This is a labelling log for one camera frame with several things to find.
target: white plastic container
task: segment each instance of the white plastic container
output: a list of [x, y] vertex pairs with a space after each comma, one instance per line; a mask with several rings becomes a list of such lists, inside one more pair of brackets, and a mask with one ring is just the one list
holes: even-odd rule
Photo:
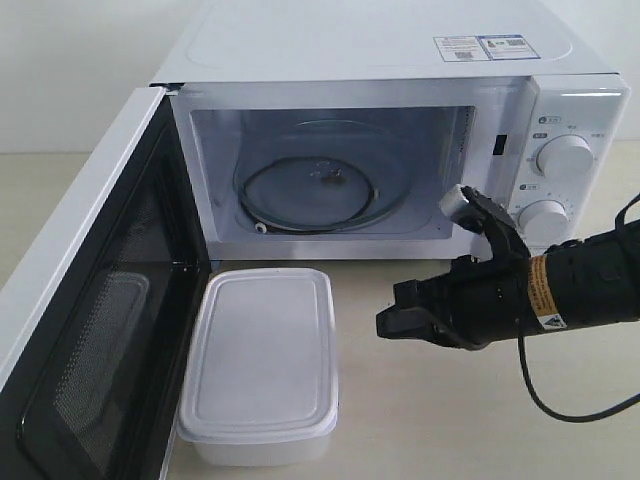
[[178, 433], [215, 465], [321, 457], [338, 417], [329, 278], [302, 268], [223, 273], [194, 330]]

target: container lid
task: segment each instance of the container lid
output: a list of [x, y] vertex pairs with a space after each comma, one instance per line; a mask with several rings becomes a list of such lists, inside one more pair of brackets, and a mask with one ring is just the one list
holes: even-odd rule
[[326, 435], [338, 381], [329, 278], [303, 268], [223, 273], [194, 330], [178, 431], [208, 444]]

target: microwave top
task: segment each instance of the microwave top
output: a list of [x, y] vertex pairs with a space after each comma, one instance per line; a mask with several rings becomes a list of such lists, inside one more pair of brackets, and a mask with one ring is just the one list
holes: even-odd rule
[[205, 0], [152, 84], [606, 73], [537, 0]]

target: white wall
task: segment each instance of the white wall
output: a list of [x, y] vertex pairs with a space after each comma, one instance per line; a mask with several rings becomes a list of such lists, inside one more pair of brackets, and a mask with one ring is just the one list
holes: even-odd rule
[[[640, 91], [640, 4], [543, 1]], [[0, 152], [91, 150], [131, 90], [148, 83], [198, 4], [0, 0]], [[640, 139], [640, 94], [620, 137]]]

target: control panel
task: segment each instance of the control panel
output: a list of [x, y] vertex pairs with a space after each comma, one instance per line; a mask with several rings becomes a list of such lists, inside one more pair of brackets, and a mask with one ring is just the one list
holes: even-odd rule
[[629, 88], [615, 74], [532, 77], [528, 87], [536, 101], [507, 210], [535, 250], [572, 234]]

